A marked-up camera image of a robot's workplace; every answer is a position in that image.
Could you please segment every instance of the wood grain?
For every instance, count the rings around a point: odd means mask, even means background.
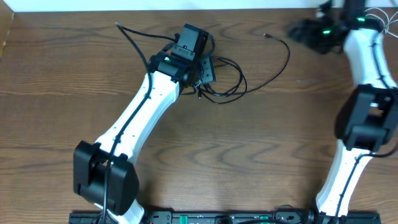
[[[73,149],[93,142],[119,117],[142,83],[144,67],[114,22],[173,36],[184,23],[212,33],[216,55],[240,64],[249,87],[285,72],[235,103],[182,96],[161,117],[136,167],[144,205],[175,210],[305,207],[320,190],[335,153],[333,123],[353,89],[344,55],[320,56],[285,36],[312,9],[20,13],[0,63],[0,223],[66,223],[94,206],[72,190]],[[163,40],[134,36],[146,57]],[[387,37],[398,78],[396,40]],[[219,69],[217,89],[236,82]],[[369,164],[350,203],[396,222],[397,157]]]

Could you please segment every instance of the white cable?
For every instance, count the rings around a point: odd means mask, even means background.
[[[388,14],[384,10],[382,10],[381,8],[378,8],[378,7],[371,7],[369,9],[365,10],[365,12],[368,12],[368,11],[373,10],[373,9],[382,12],[386,16],[387,22],[385,22],[384,19],[381,19],[381,17],[379,17],[379,16],[377,16],[375,14],[372,14],[372,13],[366,14],[365,16],[373,16],[373,17],[379,19],[383,23],[383,32],[385,34],[390,34],[391,36],[393,36],[393,37],[398,39],[398,35],[393,34],[392,32],[389,31],[390,25],[395,23],[395,22],[398,22],[398,19],[396,19],[394,21],[392,20],[398,14],[398,11],[396,11],[396,13],[394,13],[394,15],[392,15],[391,18],[388,16]]]
[[[365,16],[373,16],[373,17],[378,18],[378,19],[383,23],[383,27],[386,27],[386,23],[385,23],[384,20],[381,19],[379,16],[377,16],[377,15],[375,15],[375,14],[372,14],[372,13],[366,14]]]
[[[378,7],[371,7],[371,8],[369,8],[369,9],[365,10],[365,12],[368,12],[368,11],[373,10],[373,9],[376,9],[376,10],[378,10],[378,11],[381,11],[381,12],[387,17],[387,21],[390,20],[388,14],[387,14],[386,12],[384,12],[384,10],[382,10],[381,8],[378,8]]]

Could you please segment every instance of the cable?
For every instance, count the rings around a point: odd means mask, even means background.
[[[301,216],[301,214],[299,214],[299,212],[298,212],[293,206],[287,205],[287,204],[281,205],[281,206],[279,206],[279,207],[277,207],[277,208],[275,209],[274,213],[272,214],[272,218],[273,218],[273,219],[276,220],[276,213],[277,213],[277,211],[278,211],[279,209],[283,208],[283,207],[289,207],[289,208],[293,209],[293,211],[298,215],[298,217],[300,217],[300,220],[303,220],[303,217]]]
[[[385,15],[385,17],[387,18],[387,22],[385,22],[384,19],[382,19],[381,17],[379,17],[375,14],[372,14],[372,13],[366,14],[365,16],[373,16],[373,17],[379,19],[383,23],[383,33],[390,34],[391,36],[398,38],[397,34],[394,34],[389,31],[390,25],[398,21],[398,19],[393,21],[393,18],[398,14],[398,11],[396,13],[394,13],[394,15],[392,15],[390,18],[384,10],[382,10],[381,8],[378,8],[378,7],[370,7],[369,9],[366,9],[364,12],[368,12],[370,10],[378,10],[378,11],[382,12]]]
[[[144,98],[142,101],[139,103],[137,108],[134,110],[134,112],[130,115],[130,117],[127,119],[127,121],[124,123],[123,127],[120,129],[119,133],[116,135],[113,145],[111,148],[111,151],[109,152],[109,158],[108,162],[106,164],[106,170],[105,170],[105,182],[104,182],[104,204],[103,204],[103,211],[102,211],[102,221],[103,223],[106,223],[106,215],[107,215],[107,204],[108,204],[108,185],[109,185],[109,172],[111,170],[111,164],[112,164],[112,159],[113,159],[113,154],[116,150],[116,146],[120,142],[120,138],[123,135],[124,130],[129,126],[130,122],[132,119],[135,117],[135,115],[138,113],[138,111],[141,109],[141,107],[144,105],[144,103],[148,100],[150,97],[150,93],[152,91],[152,76],[150,75],[150,70],[149,70],[149,65],[147,63],[147,60],[145,59],[144,54],[141,52],[137,44],[131,39],[130,36],[124,31],[123,27],[119,25],[119,23],[116,23],[116,26],[119,28],[119,30],[122,32],[122,34],[130,41],[130,43],[134,46],[136,49],[137,53],[139,54],[140,58],[142,59],[142,62],[144,63],[145,70],[147,72],[148,76],[148,91],[145,94]]]
[[[176,40],[171,38],[171,37],[167,37],[167,36],[163,36],[163,35],[146,34],[146,33],[143,33],[143,32],[139,32],[139,31],[136,31],[136,30],[129,29],[129,28],[121,26],[121,25],[118,25],[118,27],[119,27],[119,29],[123,29],[125,31],[132,32],[133,34],[142,35],[144,37],[161,38],[161,39],[171,40],[172,42],[176,42]]]
[[[286,49],[287,49],[287,51],[288,51],[287,60],[286,60],[286,62],[284,63],[284,66],[282,67],[282,69],[281,69],[276,75],[274,75],[273,77],[271,77],[270,79],[268,79],[268,80],[267,80],[265,83],[263,83],[262,85],[260,85],[260,86],[258,86],[258,87],[255,87],[255,88],[253,88],[253,89],[251,89],[251,90],[248,90],[248,88],[247,88],[247,85],[248,85],[248,84],[247,84],[246,77],[243,75],[243,72],[242,72],[240,66],[239,66],[236,62],[234,62],[234,61],[231,60],[231,59],[224,58],[224,57],[212,57],[212,59],[217,59],[217,60],[219,60],[220,62],[223,62],[223,63],[224,63],[224,64],[222,64],[222,65],[215,65],[214,68],[217,68],[217,67],[224,67],[224,66],[232,66],[232,67],[234,67],[234,68],[239,72],[239,81],[238,81],[238,84],[236,84],[235,86],[233,86],[232,88],[230,88],[229,90],[227,90],[227,91],[225,91],[225,92],[223,92],[223,93],[218,93],[218,92],[214,91],[214,89],[212,89],[212,87],[210,86],[210,84],[207,83],[207,84],[203,85],[204,89],[199,87],[199,89],[198,89],[198,96],[199,96],[199,98],[201,98],[201,96],[203,95],[206,99],[210,100],[212,103],[217,104],[217,105],[226,104],[226,103],[231,103],[231,102],[233,102],[233,101],[235,101],[235,100],[241,98],[241,97],[242,97],[243,95],[245,95],[246,93],[254,92],[254,91],[256,91],[256,90],[258,90],[258,89],[260,89],[260,88],[266,86],[267,84],[269,84],[269,83],[272,82],[273,80],[275,80],[275,79],[285,70],[285,68],[286,68],[286,66],[287,66],[287,64],[288,64],[288,62],[289,62],[289,60],[290,60],[290,49],[289,49],[289,46],[286,44],[286,42],[284,42],[283,40],[280,40],[280,39],[278,39],[277,37],[274,37],[274,36],[272,36],[272,35],[270,35],[270,34],[264,34],[264,38],[272,38],[272,39],[274,39],[274,40],[278,40],[279,42],[282,42],[282,43],[286,46]],[[245,89],[244,89],[244,91],[242,91],[242,92],[237,92],[237,90],[238,90],[238,88],[239,88],[239,86],[240,86],[240,84],[241,84],[242,81],[245,82]],[[211,96],[222,97],[222,98],[227,98],[227,97],[230,97],[230,96],[233,96],[233,95],[239,95],[239,96],[236,97],[236,98],[233,99],[233,100],[230,100],[230,101],[216,102],[215,100],[212,100],[209,96],[207,96],[207,94],[209,94],[209,95],[211,95]]]
[[[253,91],[256,91],[256,90],[258,90],[258,89],[260,89],[260,88],[262,88],[262,87],[268,85],[268,83],[274,81],[274,80],[285,70],[285,68],[286,68],[286,66],[287,66],[287,64],[288,64],[288,62],[289,62],[289,60],[290,60],[290,49],[289,49],[289,46],[286,44],[286,42],[284,42],[283,40],[281,40],[281,39],[279,39],[279,38],[277,38],[277,37],[274,37],[273,35],[270,35],[270,34],[264,34],[264,38],[265,38],[265,37],[267,37],[267,38],[272,38],[272,39],[274,39],[274,40],[278,40],[279,42],[281,42],[282,44],[284,44],[285,47],[286,47],[286,49],[287,49],[287,59],[286,59],[286,62],[285,62],[285,64],[284,64],[284,66],[282,67],[282,69],[281,69],[276,75],[274,75],[272,78],[268,79],[268,81],[266,81],[266,82],[265,82],[264,84],[262,84],[261,86],[259,86],[259,87],[257,87],[257,88],[254,88],[254,89],[252,89],[252,90],[249,90],[248,93],[251,93],[251,92],[253,92]]]
[[[210,84],[207,83],[207,84],[203,85],[205,87],[205,89],[202,89],[200,87],[198,88],[198,96],[199,96],[199,98],[201,98],[201,96],[203,95],[207,100],[210,100],[212,103],[214,103],[216,105],[223,105],[223,104],[234,102],[237,99],[239,99],[240,97],[244,96],[246,94],[247,90],[248,90],[248,81],[246,80],[246,77],[243,75],[241,67],[235,61],[233,61],[233,60],[231,60],[229,58],[224,58],[224,57],[212,57],[212,58],[216,59],[216,60],[219,60],[220,62],[224,63],[222,65],[216,65],[215,68],[223,67],[223,66],[232,66],[232,67],[234,67],[239,72],[239,81],[238,81],[238,84],[236,84],[234,87],[230,88],[229,90],[225,91],[224,93],[217,93],[216,91],[214,91],[212,89]],[[217,101],[211,99],[207,95],[207,94],[209,94],[209,95],[212,95],[212,96],[218,96],[218,97],[222,97],[222,98],[227,98],[227,97],[230,97],[232,95],[236,95],[235,92],[240,87],[242,81],[244,81],[244,91],[242,93],[240,93],[240,95],[238,97],[234,98],[233,100],[224,101],[224,102],[217,102]]]
[[[377,70],[377,72],[378,72],[378,74],[379,74],[380,81],[383,83],[383,85],[385,86],[385,88],[389,90],[389,92],[390,92],[390,94],[391,94],[391,96],[392,96],[392,98],[393,98],[393,102],[392,102],[392,103],[398,103],[398,97],[395,95],[395,93],[392,91],[391,87],[390,87],[390,86],[387,84],[387,82],[384,80],[384,75],[382,75],[382,73],[381,73],[380,64],[379,64],[379,61],[378,61],[378,59],[377,59],[377,54],[376,54],[376,45],[377,45],[376,40],[377,40],[378,35],[380,35],[380,33],[376,33],[376,34],[373,36],[373,40],[372,40],[372,44],[371,44],[372,53],[373,53],[373,60],[374,60],[375,66],[376,66],[376,70]],[[356,169],[356,167],[357,167],[358,164],[359,164],[359,161],[360,161],[363,157],[366,157],[366,156],[373,157],[373,158],[387,158],[387,157],[393,155],[393,154],[394,154],[395,152],[397,152],[397,151],[398,151],[398,143],[397,143],[396,146],[395,146],[391,151],[389,151],[388,153],[385,153],[385,154],[371,154],[371,153],[370,153],[370,154],[362,154],[362,155],[358,156],[358,158],[356,158],[354,167],[353,167],[353,169],[351,170],[351,173],[350,173],[349,176],[348,176],[348,179],[347,179],[347,181],[346,181],[346,184],[345,184],[345,186],[344,186],[344,188],[343,188],[342,193],[340,194],[340,199],[339,199],[338,204],[337,204],[336,214],[335,214],[335,218],[334,218],[334,221],[335,221],[335,222],[336,222],[337,219],[338,219],[338,214],[339,214],[339,212],[340,212],[341,203],[342,203],[343,198],[344,198],[344,195],[345,195],[345,193],[346,193],[346,191],[347,191],[349,182],[351,181],[351,178],[352,178],[353,175],[354,175],[355,169]]]

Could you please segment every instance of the green led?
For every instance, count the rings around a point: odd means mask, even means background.
[[[268,216],[260,216],[260,219],[269,219]]]
[[[188,224],[188,215],[180,215],[180,224]]]

